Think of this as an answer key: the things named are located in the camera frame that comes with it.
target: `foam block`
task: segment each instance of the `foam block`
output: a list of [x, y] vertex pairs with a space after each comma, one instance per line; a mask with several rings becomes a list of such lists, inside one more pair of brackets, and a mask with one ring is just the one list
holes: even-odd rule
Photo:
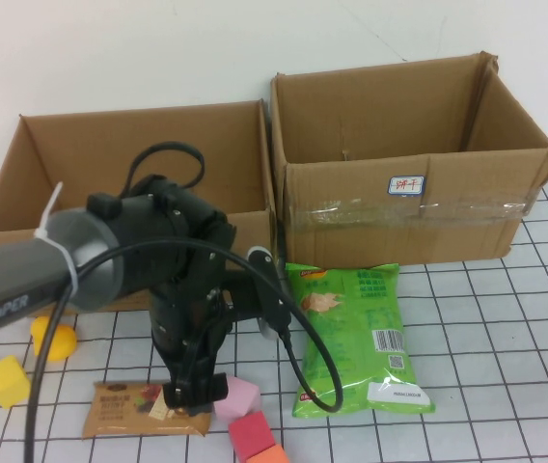
[[289, 463], [287, 454], [278, 444], [251, 457], [246, 463]]
[[276, 445], [263, 412], [253, 413], [232, 422], [229, 425], [229, 436], [240, 463], [246, 463], [249, 458]]
[[14, 355], [0, 360], [0, 405], [11, 408], [30, 395], [30, 380]]
[[261, 409], [259, 386], [229, 375], [227, 385], [227, 398], [214, 402], [214, 412], [219, 420], [233, 422]]

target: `white wall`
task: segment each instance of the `white wall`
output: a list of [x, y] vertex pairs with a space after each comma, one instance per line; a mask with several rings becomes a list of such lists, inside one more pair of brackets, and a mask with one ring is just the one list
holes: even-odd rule
[[0, 166], [19, 113], [255, 99], [277, 71], [482, 49], [548, 134], [548, 0], [0, 0]]

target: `white grid mat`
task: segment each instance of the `white grid mat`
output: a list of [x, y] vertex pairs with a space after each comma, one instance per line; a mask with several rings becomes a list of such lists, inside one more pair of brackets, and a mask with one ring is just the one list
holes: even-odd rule
[[[398, 297], [420, 385], [437, 404], [425, 416], [363, 412], [297, 420], [297, 381], [285, 351], [240, 323], [219, 370], [259, 384], [263, 409], [293, 463], [548, 463], [548, 185], [505, 259], [402, 268]], [[233, 462], [226, 427], [205, 438], [98, 437], [81, 429], [99, 380], [166, 380], [145, 312], [69, 317], [77, 352], [45, 375], [38, 461]], [[30, 320], [0, 330], [0, 359], [31, 371]], [[303, 333], [293, 325], [301, 358]], [[0, 408], [0, 463], [22, 461], [25, 408]]]

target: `open cardboard box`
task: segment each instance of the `open cardboard box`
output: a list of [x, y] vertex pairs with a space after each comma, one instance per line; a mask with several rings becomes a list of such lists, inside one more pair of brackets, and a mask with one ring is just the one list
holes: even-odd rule
[[[55, 185], [58, 209], [84, 206], [96, 192], [119, 194], [142, 150], [182, 141], [200, 150], [205, 177], [193, 192], [220, 207], [237, 227], [233, 250], [275, 251], [274, 197], [261, 101], [59, 116], [22, 116], [0, 172], [0, 244], [29, 239]], [[184, 153], [148, 158], [134, 181], [160, 174], [182, 184], [199, 170]], [[108, 310], [149, 306], [146, 292]]]
[[272, 125], [292, 262], [500, 258], [548, 181], [548, 138], [488, 53], [279, 74]]

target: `snack bag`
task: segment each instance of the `snack bag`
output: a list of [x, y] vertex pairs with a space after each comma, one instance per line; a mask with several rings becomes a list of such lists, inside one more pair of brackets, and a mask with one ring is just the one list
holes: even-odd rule
[[175, 435], [209, 431], [210, 414], [189, 417], [169, 410], [162, 384], [96, 383], [83, 438], [105, 434]]
[[[416, 385], [404, 351], [397, 303], [398, 265], [362, 270], [321, 270], [288, 264], [295, 300], [325, 342], [341, 375], [344, 401], [339, 413], [376, 409], [428, 413], [434, 405]], [[316, 395], [334, 403], [328, 369], [309, 340], [303, 372]], [[303, 390], [293, 416], [327, 416]]]

